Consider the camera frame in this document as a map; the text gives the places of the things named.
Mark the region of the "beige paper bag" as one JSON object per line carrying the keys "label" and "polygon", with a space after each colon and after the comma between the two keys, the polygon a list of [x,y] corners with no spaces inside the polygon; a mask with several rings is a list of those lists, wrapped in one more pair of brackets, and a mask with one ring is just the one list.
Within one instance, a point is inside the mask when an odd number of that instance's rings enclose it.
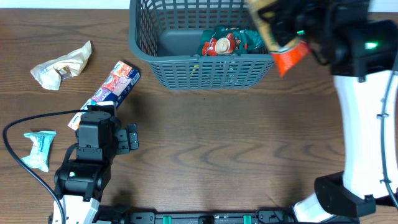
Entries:
{"label": "beige paper bag", "polygon": [[31,75],[46,90],[59,90],[62,80],[79,76],[92,53],[91,41],[59,58],[36,65]]}

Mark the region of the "light teal tissue packet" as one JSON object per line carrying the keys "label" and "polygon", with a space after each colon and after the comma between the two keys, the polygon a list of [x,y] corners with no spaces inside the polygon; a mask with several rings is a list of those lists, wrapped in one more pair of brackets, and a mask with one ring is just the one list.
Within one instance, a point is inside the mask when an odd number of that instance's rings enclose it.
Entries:
{"label": "light teal tissue packet", "polygon": [[32,149],[28,156],[22,158],[23,163],[30,168],[48,172],[50,147],[55,136],[55,131],[25,133],[24,137],[32,141]]}

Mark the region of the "green Nescafe coffee bag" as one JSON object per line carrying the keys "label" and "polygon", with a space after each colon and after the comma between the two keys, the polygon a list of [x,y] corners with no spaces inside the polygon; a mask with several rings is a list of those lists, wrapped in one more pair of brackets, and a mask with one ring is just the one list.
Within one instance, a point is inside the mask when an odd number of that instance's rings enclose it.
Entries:
{"label": "green Nescafe coffee bag", "polygon": [[197,54],[200,56],[225,56],[258,54],[265,43],[258,31],[238,27],[218,26],[204,30]]}

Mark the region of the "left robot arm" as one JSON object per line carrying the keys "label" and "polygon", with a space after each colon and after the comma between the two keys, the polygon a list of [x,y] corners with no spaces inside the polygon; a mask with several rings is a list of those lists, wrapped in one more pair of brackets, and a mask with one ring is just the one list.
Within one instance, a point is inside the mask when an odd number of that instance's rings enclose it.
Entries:
{"label": "left robot arm", "polygon": [[129,223],[128,207],[102,206],[103,191],[117,155],[139,148],[137,127],[122,128],[112,104],[89,106],[56,171],[53,215],[49,223]]}

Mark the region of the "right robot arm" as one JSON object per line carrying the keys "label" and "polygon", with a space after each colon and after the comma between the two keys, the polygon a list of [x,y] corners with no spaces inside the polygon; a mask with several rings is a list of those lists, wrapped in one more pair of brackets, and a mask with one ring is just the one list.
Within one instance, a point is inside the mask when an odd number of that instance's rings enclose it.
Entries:
{"label": "right robot arm", "polygon": [[368,0],[248,4],[280,74],[312,53],[330,68],[340,101],[345,168],[318,177],[293,219],[357,223],[379,205],[396,207],[397,25],[370,20]]}

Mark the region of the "blue Kleenex tissue multipack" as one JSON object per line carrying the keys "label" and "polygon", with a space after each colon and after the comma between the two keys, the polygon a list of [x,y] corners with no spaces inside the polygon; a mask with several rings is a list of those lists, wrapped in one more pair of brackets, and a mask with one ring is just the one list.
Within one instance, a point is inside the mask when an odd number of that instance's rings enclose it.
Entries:
{"label": "blue Kleenex tissue multipack", "polygon": [[140,78],[141,74],[138,69],[125,62],[118,61],[107,79],[85,102],[81,110],[88,110],[88,107],[93,105],[102,105],[104,101],[112,101],[118,108]]}

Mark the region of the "orange beige pasta packet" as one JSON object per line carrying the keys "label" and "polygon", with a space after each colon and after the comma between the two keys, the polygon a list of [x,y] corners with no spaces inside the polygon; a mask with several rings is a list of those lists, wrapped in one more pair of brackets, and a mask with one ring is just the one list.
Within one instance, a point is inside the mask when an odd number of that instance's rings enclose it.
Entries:
{"label": "orange beige pasta packet", "polygon": [[283,77],[287,71],[301,61],[308,53],[308,44],[304,42],[300,36],[290,41],[285,46],[279,46],[271,36],[271,27],[268,23],[260,20],[257,10],[263,6],[265,1],[269,3],[277,0],[246,0],[246,5],[257,31],[260,33],[268,52],[271,54],[274,62],[279,70],[279,75]]}

